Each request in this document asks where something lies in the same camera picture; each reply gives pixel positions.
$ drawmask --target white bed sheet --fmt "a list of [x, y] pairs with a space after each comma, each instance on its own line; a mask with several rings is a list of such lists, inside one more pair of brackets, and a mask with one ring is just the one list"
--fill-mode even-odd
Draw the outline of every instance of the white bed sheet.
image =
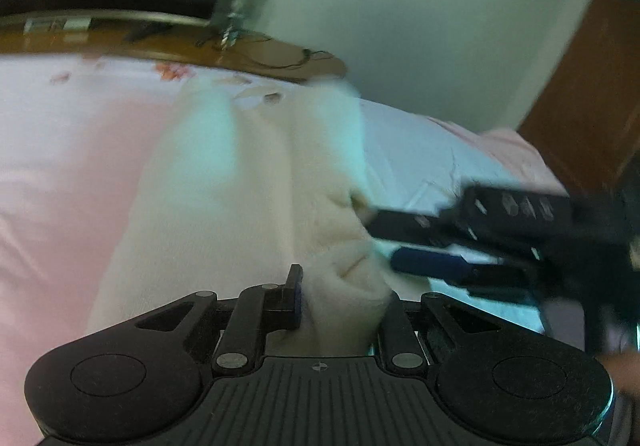
[[[293, 86], [152, 61], [0, 58], [0, 445], [37, 442], [22, 396], [26, 371], [81, 336], [142, 166], [180, 79], [193, 73], [217, 80], [248, 108], [272, 88]], [[500, 162], [427, 118], [365, 100], [362, 112], [367, 162], [387, 207], [433, 213], [467, 181], [517, 183]], [[428, 289], [408, 275], [388, 282], [407, 299]], [[540, 326], [535, 311], [471, 300], [439, 281], [431, 286]]]

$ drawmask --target brown door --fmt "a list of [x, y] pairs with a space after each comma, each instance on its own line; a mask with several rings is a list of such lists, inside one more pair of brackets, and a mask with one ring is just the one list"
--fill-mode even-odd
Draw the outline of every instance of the brown door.
[[518, 130], [570, 191], [611, 190], [640, 147], [640, 0], [593, 0]]

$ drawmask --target circular logo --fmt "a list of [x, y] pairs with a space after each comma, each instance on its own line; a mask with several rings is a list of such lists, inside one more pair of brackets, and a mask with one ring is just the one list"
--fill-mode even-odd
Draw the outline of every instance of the circular logo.
[[323, 362], [317, 362], [311, 366], [316, 372], [324, 372], [329, 366]]

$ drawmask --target black device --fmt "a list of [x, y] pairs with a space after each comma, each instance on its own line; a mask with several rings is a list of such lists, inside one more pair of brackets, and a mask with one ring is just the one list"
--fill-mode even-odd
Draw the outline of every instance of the black device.
[[[439, 218], [380, 211], [367, 228], [490, 251], [522, 271], [509, 289], [613, 305], [633, 321], [617, 291], [598, 297], [596, 273], [582, 277], [564, 260], [586, 242], [604, 246], [602, 259], [618, 260], [612, 268], [621, 249], [628, 261], [634, 206], [632, 198], [475, 187]], [[532, 210], [541, 219], [529, 220]], [[485, 293], [504, 287], [504, 269], [495, 272], [476, 281]], [[627, 272], [615, 273], [621, 288], [636, 288]], [[284, 285], [254, 286], [234, 300], [201, 291], [48, 352], [25, 381], [42, 444], [600, 444], [594, 434], [612, 403], [600, 363], [439, 293], [420, 302], [393, 295], [373, 356], [265, 356], [269, 332], [300, 323], [301, 280], [292, 266]]]

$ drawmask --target wooden table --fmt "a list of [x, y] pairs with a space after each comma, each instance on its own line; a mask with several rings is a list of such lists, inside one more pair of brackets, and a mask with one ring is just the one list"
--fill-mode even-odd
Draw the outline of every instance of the wooden table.
[[124, 37], [140, 23], [94, 21], [86, 31], [47, 31], [25, 34], [22, 25], [0, 27], [0, 54], [85, 53], [108, 56], [176, 61], [248, 72], [292, 82], [313, 77], [346, 74], [345, 64], [325, 51], [312, 51], [283, 43], [263, 34], [243, 35], [233, 47], [221, 50], [214, 38], [202, 47], [196, 42], [207, 29], [174, 26], [137, 42]]

